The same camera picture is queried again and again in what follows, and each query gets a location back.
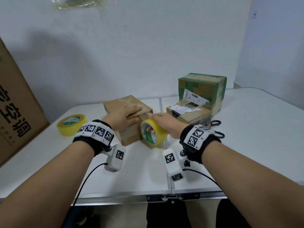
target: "wristband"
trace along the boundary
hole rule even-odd
[[[100,154],[103,150],[108,152],[112,149],[110,146],[114,138],[114,132],[111,126],[101,120],[93,120],[80,127],[74,135],[75,141],[83,141],[89,144],[96,155]]]
[[[181,133],[179,143],[183,146],[188,159],[202,164],[202,154],[213,141],[221,140],[214,135],[214,131],[202,125],[187,126]]]

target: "black pants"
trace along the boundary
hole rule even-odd
[[[222,199],[216,211],[216,228],[242,227],[250,228],[245,218],[229,199]],[[186,204],[176,201],[174,204],[149,203],[147,209],[147,228],[182,227],[191,228]]]

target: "yellow tape roll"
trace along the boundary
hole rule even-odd
[[[151,131],[147,131],[147,128],[151,126],[155,131],[155,134],[152,134]],[[140,132],[143,139],[147,142],[150,147],[155,147],[165,141],[168,136],[168,131],[161,128],[157,122],[151,118],[142,121],[140,124]]]
[[[58,122],[57,128],[61,135],[73,136],[85,123],[87,123],[87,119],[84,114],[73,114]]]

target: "white table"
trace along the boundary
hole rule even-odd
[[[162,111],[178,97],[162,98]],[[212,118],[212,127],[226,135],[222,143],[239,153],[304,185],[304,111],[255,88],[226,90],[222,109]],[[168,137],[167,148],[182,150],[177,139]],[[191,169],[210,176],[203,165]],[[171,183],[173,193],[210,192],[219,188],[209,179],[186,171],[186,180]]]
[[[157,113],[165,112],[178,97],[142,101]],[[0,168],[0,199],[72,142],[72,137],[59,134],[56,124],[76,113],[85,114],[88,121],[105,115],[103,104],[81,105],[67,111]],[[222,109],[212,119],[222,121],[214,129],[226,135],[223,144],[304,185],[303,110],[262,90],[243,88],[226,90]],[[181,150],[178,140],[170,136],[165,147]],[[150,149],[141,141],[127,146],[121,171],[108,172],[102,166],[96,169],[83,187],[77,205],[146,202],[146,195],[158,194],[201,193],[202,198],[224,197],[213,182],[194,172],[187,171],[186,179],[170,182],[162,150]],[[105,155],[96,156],[87,174],[106,158]],[[191,162],[190,168],[209,175],[198,163]]]
[[[160,99],[148,99],[142,100],[142,102],[150,106],[153,112],[160,112]],[[0,168],[0,198],[9,195],[71,144],[73,137],[63,137],[59,134],[56,124],[72,114],[85,114],[87,120],[91,121],[101,119],[106,112],[103,104],[80,105],[68,110]],[[115,137],[112,145],[118,142]],[[78,199],[78,205],[115,203],[116,200],[120,202],[141,201],[146,200],[144,195],[171,193],[168,188],[165,164],[162,160],[163,149],[150,149],[142,141],[137,141],[126,148],[122,169],[115,173],[104,170],[103,166],[96,169],[86,181]],[[94,157],[86,176],[106,159],[106,155]],[[138,195],[143,195],[143,197],[132,199],[132,196]]]

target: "cardboard box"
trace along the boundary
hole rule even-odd
[[[211,128],[211,110],[195,106],[188,100],[181,100],[166,108],[168,114],[189,125],[203,125]]]
[[[178,79],[179,100],[190,100],[212,111],[215,115],[222,107],[227,77],[189,73]]]
[[[0,166],[49,125],[0,39]]]
[[[153,111],[149,106],[147,106],[146,104],[144,104],[143,102],[141,102],[132,95],[103,103],[107,114],[111,113],[113,110],[116,110],[117,108],[123,107],[124,105],[132,106],[134,104],[137,104],[138,106],[142,106],[142,109],[134,114],[129,115],[127,118],[130,119],[137,117],[139,118],[139,122],[129,126],[125,130],[115,131],[120,143],[123,146],[130,145],[131,143],[142,139],[139,130],[140,123],[148,118],[148,113],[153,113]]]

